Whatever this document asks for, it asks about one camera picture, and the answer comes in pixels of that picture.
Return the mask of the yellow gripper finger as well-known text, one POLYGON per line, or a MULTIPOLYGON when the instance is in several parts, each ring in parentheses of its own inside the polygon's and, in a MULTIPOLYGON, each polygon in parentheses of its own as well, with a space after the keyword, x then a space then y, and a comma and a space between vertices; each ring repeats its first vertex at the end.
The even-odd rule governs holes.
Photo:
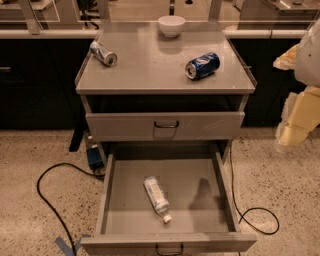
POLYGON ((299 147, 320 124, 320 88, 307 86, 299 94, 290 93, 281 118, 275 135, 275 149, 288 153, 299 147))
POLYGON ((296 64, 298 45, 292 46, 273 62, 273 66, 280 70, 293 70, 296 64))

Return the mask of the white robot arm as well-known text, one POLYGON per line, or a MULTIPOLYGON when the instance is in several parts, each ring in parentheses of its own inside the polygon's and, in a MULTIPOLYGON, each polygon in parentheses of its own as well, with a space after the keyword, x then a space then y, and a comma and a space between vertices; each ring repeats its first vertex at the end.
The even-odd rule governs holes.
POLYGON ((306 86, 301 93, 287 97, 275 134, 275 149, 287 153, 299 147, 320 124, 320 19, 273 66, 292 69, 295 79, 306 86))

